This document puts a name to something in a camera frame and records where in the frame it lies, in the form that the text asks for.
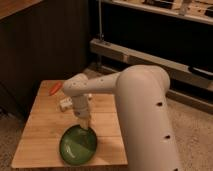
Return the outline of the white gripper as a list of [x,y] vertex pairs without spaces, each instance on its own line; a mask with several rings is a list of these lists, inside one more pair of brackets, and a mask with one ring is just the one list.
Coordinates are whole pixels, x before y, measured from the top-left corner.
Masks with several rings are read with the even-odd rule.
[[80,121],[80,126],[88,130],[90,126],[90,107],[89,107],[89,101],[86,95],[80,95],[80,96],[75,96],[72,98],[72,103],[73,103],[73,111],[74,115],[82,119]]

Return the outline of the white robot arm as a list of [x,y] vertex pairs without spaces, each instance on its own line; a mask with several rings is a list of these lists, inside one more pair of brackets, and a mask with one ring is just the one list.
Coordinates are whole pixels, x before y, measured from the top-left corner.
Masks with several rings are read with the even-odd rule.
[[89,93],[112,93],[129,171],[183,171],[168,117],[166,93],[170,78],[154,65],[134,65],[90,79],[80,73],[63,83],[74,114],[89,116]]

